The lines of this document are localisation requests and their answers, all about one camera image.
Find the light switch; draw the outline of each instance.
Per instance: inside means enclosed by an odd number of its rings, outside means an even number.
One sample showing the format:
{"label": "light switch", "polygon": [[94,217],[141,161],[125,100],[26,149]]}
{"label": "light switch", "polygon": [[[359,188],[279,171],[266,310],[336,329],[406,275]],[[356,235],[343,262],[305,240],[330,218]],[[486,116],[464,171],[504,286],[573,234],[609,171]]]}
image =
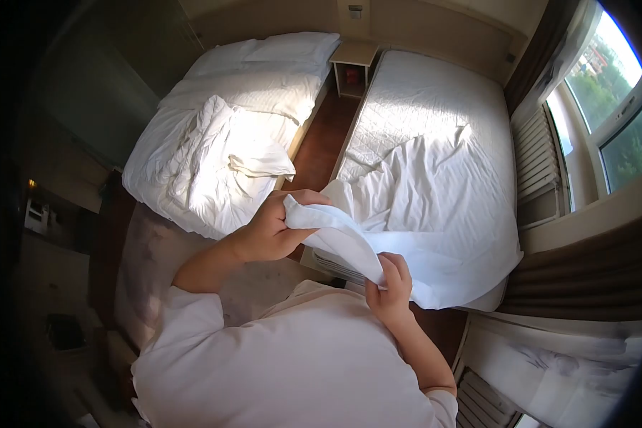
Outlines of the light switch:
{"label": "light switch", "polygon": [[351,19],[361,19],[362,5],[348,5],[347,8],[350,10]]}

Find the person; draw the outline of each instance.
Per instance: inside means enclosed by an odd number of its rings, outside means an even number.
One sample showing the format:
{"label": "person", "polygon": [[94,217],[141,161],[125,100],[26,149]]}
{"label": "person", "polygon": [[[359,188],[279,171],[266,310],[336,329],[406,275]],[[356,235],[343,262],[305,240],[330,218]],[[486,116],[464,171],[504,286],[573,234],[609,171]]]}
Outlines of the person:
{"label": "person", "polygon": [[[285,227],[276,191],[250,223],[184,263],[132,366],[137,405],[164,427],[454,427],[453,373],[409,309],[402,256],[366,298],[304,281],[260,319],[224,328],[216,294],[249,261],[289,255],[313,229]],[[310,190],[303,205],[327,204]]]}

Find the sky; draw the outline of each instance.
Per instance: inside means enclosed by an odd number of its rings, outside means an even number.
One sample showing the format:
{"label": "sky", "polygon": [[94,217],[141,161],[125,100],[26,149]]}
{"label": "sky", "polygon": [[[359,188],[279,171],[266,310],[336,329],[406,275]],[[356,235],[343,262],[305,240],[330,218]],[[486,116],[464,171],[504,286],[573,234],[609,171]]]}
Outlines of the sky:
{"label": "sky", "polygon": [[618,30],[618,26],[608,13],[602,12],[596,33],[616,52],[618,59],[623,63],[623,67],[619,67],[621,74],[631,87],[635,86],[642,76],[642,67],[623,33]]}

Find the radiator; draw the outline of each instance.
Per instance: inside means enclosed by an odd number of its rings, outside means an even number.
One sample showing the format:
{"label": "radiator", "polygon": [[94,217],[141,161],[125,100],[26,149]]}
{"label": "radiator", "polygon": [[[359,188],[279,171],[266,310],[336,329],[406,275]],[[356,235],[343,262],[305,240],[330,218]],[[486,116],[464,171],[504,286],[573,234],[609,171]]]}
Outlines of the radiator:
{"label": "radiator", "polygon": [[554,130],[549,109],[543,105],[520,126],[511,125],[516,158],[516,188],[518,210],[538,197],[552,192],[555,209],[545,212],[542,218],[533,218],[530,223],[519,224],[519,230],[530,229],[559,218],[564,213],[564,198],[561,192],[561,171],[557,147],[558,137]]}
{"label": "radiator", "polygon": [[363,285],[364,276],[349,266],[340,256],[319,249],[314,249],[311,254],[314,261],[332,272],[335,277]]}
{"label": "radiator", "polygon": [[472,371],[466,372],[459,383],[457,403],[457,428],[507,428],[520,416],[509,401]]}

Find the nightstand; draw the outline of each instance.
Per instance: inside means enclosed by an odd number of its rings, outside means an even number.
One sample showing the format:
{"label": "nightstand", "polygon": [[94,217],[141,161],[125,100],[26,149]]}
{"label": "nightstand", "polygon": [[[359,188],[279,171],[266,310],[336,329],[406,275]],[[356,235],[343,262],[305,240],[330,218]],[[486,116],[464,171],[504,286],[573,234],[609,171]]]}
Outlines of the nightstand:
{"label": "nightstand", "polygon": [[370,42],[343,42],[331,56],[338,97],[362,98],[368,88],[368,69],[378,51]]}

